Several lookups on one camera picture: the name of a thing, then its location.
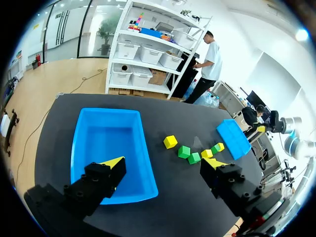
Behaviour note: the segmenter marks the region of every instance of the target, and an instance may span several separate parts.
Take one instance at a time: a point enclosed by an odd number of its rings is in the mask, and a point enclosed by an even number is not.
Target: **fire extinguisher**
[[[38,61],[38,66],[40,66],[41,65],[41,63],[40,63],[40,54],[37,54],[35,56],[35,59]]]

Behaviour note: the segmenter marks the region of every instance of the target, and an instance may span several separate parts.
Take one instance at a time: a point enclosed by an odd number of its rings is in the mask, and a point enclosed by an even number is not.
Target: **wooden floor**
[[[108,59],[69,59],[43,64],[24,73],[6,106],[9,116],[15,109],[20,122],[10,137],[11,156],[5,154],[6,165],[13,173],[16,190],[23,201],[25,191],[35,185],[35,157],[44,122],[28,140],[23,157],[27,138],[40,124],[59,92],[70,93],[81,84],[82,77],[93,76],[99,73],[98,69],[104,71],[85,81],[75,93],[104,94],[107,66]],[[144,92],[144,96],[166,99],[166,95],[159,93]]]

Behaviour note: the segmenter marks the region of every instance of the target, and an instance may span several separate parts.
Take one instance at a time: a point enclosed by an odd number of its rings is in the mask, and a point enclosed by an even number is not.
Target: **white shelving unit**
[[[142,34],[139,32],[127,31],[128,23],[130,20],[136,20],[139,14],[143,12],[144,17],[142,18],[143,24],[146,24],[146,28],[152,28],[156,26],[156,24],[160,21],[170,24],[174,26],[174,29],[182,29],[184,32],[190,32],[191,28],[197,28],[198,31],[201,32],[194,48],[192,50],[181,47],[175,43],[168,42],[163,39],[159,39],[150,35]],[[184,71],[186,70],[189,62],[191,61],[193,55],[195,54],[201,40],[203,39],[206,30],[210,24],[210,20],[206,24],[205,27],[200,25],[198,22],[193,21],[191,18],[181,15],[178,12],[170,10],[164,6],[158,5],[156,3],[146,1],[146,0],[128,0],[125,5],[125,8],[122,12],[120,20],[118,22],[118,26],[116,32],[114,34],[111,53],[109,57],[109,64],[107,69],[107,78],[106,78],[106,90],[105,93],[109,92],[109,88],[121,88],[121,89],[134,89],[134,90],[142,90],[142,91],[151,91],[158,92],[168,95],[168,99],[170,99],[172,93],[174,92],[176,86],[178,85]],[[182,71],[178,72],[177,70],[165,68],[160,63],[158,64],[149,64],[144,63],[140,60],[139,56],[136,55],[134,59],[122,59],[117,58],[116,49],[118,44],[119,37],[124,37],[126,40],[133,41],[142,41],[145,40],[149,43],[155,43],[161,45],[163,48],[170,48],[173,52],[181,55],[183,52],[186,53],[189,57],[182,69]],[[110,82],[111,80],[111,71],[113,63],[122,63],[127,65],[135,65],[140,67],[152,68],[160,71],[167,72],[167,77],[163,85],[154,85],[147,84],[146,87],[133,86],[130,82],[127,85],[116,85]],[[172,79],[172,88],[171,90],[167,87],[166,83],[168,80]]]

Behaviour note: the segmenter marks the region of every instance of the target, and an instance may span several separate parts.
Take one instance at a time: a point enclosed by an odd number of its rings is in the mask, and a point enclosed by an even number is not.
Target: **computer monitor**
[[[265,109],[263,111],[263,115],[261,116],[261,118],[263,119],[264,122],[266,122],[268,120],[268,118],[270,117],[271,111],[269,110],[269,108],[267,106],[265,106]]]
[[[248,95],[247,100],[249,101],[250,104],[252,104],[255,108],[258,105],[263,105],[266,106],[265,103],[259,98],[259,96],[252,90],[250,95]]]

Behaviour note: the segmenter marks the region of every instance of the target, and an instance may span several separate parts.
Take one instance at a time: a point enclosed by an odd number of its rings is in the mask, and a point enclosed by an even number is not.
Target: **black table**
[[[62,193],[70,183],[73,136],[84,107],[138,110],[141,114],[148,153],[159,195],[129,204],[100,205],[85,218],[100,229],[128,237],[222,237],[237,221],[223,200],[215,199],[199,174],[200,163],[189,165],[177,157],[180,145],[192,152],[223,142],[216,127],[230,115],[220,109],[131,96],[65,94],[59,96],[43,125],[39,138],[35,184],[50,183]],[[167,150],[163,139],[175,135],[178,145]],[[216,154],[232,162],[228,149]],[[234,161],[247,179],[258,185],[261,169],[252,152]]]

